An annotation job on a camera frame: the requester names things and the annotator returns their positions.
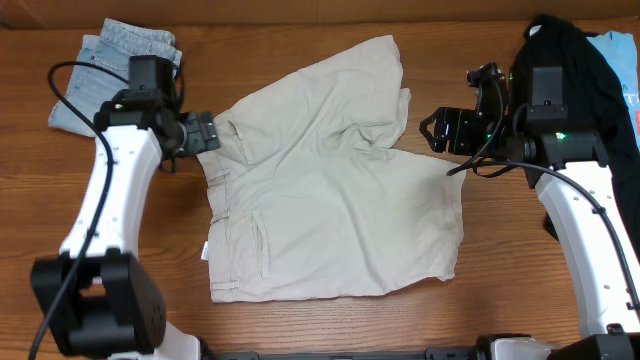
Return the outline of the beige khaki shorts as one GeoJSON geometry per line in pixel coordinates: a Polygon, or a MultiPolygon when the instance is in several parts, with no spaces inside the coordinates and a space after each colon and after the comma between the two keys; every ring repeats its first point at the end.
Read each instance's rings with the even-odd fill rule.
{"type": "Polygon", "coordinates": [[[464,175],[401,151],[411,99],[391,36],[299,69],[214,118],[199,155],[216,303],[381,296],[454,275],[464,175]]]}

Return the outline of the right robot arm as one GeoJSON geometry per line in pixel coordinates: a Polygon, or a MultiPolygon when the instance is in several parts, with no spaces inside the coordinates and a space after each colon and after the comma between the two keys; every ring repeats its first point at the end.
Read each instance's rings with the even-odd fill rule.
{"type": "Polygon", "coordinates": [[[534,67],[516,99],[516,80],[488,63],[467,74],[474,109],[440,107],[419,130],[438,153],[463,155],[467,169],[524,170],[546,210],[573,283],[580,340],[558,346],[527,334],[485,335],[473,347],[433,348],[428,359],[636,359],[639,356],[639,262],[614,199],[600,135],[569,121],[564,72],[534,67]]]}

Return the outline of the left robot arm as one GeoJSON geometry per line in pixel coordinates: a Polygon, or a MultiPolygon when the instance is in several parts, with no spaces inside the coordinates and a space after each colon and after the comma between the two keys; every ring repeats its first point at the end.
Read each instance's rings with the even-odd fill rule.
{"type": "Polygon", "coordinates": [[[170,60],[133,56],[125,88],[92,119],[95,161],[86,193],[55,257],[35,260],[31,288],[46,334],[65,356],[89,359],[210,359],[204,339],[172,325],[161,291],[138,260],[141,219],[151,180],[164,162],[216,150],[209,112],[184,112],[179,68],[170,60]]]}

